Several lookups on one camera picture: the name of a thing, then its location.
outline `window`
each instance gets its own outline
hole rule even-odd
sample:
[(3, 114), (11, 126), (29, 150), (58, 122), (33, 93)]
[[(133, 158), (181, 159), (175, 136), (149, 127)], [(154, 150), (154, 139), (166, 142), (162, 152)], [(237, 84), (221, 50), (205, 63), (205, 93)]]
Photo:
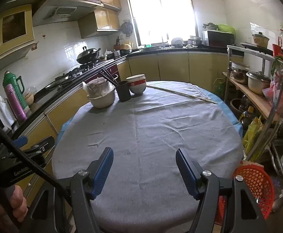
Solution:
[(191, 0), (130, 0), (139, 45), (196, 35)]

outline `dining table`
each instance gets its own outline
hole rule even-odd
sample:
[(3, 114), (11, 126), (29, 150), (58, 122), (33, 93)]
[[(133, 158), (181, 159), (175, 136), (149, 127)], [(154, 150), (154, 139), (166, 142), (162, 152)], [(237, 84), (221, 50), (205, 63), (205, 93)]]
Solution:
[(52, 157), (57, 179), (72, 177), (97, 160), (105, 147), (114, 162), (105, 186), (91, 205), (105, 232), (187, 232), (199, 202), (188, 194), (175, 161), (184, 148), (191, 159), (218, 177), (230, 178), (243, 159), (241, 125), (217, 96), (185, 82), (149, 88), (96, 109), (82, 106), (58, 137)]

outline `black cable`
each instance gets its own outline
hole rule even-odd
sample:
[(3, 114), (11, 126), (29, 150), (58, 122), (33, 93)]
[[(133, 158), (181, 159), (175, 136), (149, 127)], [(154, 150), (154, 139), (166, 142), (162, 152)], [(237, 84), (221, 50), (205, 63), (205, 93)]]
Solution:
[(25, 153), (23, 153), (18, 147), (15, 146), (11, 138), (0, 128), (0, 141), (10, 150), (20, 161), (22, 161), (29, 169), (41, 178), (49, 182), (54, 186), (60, 195), (62, 195), (66, 201), (71, 204), (71, 198), (68, 191), (62, 186), (56, 179), (50, 174), (44, 171), (38, 166), (32, 159), (30, 159)]

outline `red basket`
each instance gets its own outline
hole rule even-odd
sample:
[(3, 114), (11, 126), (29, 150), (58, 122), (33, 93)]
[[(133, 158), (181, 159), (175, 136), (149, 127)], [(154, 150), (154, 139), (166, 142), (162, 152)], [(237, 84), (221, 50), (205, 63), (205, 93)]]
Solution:
[[(232, 178), (234, 178), (236, 175), (243, 176), (253, 196), (256, 199), (259, 199), (258, 206), (261, 209), (263, 217), (267, 219), (271, 212), (274, 201), (274, 188), (269, 175), (261, 167), (255, 165), (238, 167), (234, 171)], [(223, 213), (224, 198), (223, 196), (220, 196), (218, 201), (216, 223), (222, 223)]]

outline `chopsticks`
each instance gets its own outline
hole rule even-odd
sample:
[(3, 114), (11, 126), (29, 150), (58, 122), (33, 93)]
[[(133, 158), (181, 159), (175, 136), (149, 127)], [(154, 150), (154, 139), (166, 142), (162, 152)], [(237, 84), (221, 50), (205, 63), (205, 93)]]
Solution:
[(171, 90), (171, 89), (165, 89), (165, 88), (160, 88), (160, 87), (151, 86), (151, 85), (147, 85), (147, 87), (154, 88), (154, 89), (161, 89), (161, 90), (164, 90), (164, 91), (167, 91), (167, 92), (171, 92), (171, 93), (175, 93), (175, 94), (179, 94), (179, 95), (183, 95), (183, 96), (187, 96), (187, 97), (191, 97), (191, 98), (196, 98), (196, 99), (208, 102), (208, 103), (217, 104), (217, 102), (211, 101), (209, 99), (205, 99), (205, 98), (198, 97), (198, 96), (195, 96), (195, 95), (189, 95), (189, 94), (178, 92), (178, 91)]
[(105, 67), (98, 72), (101, 76), (103, 76), (107, 81), (113, 84), (115, 87), (119, 86), (119, 83), (115, 80), (114, 77), (107, 71)]

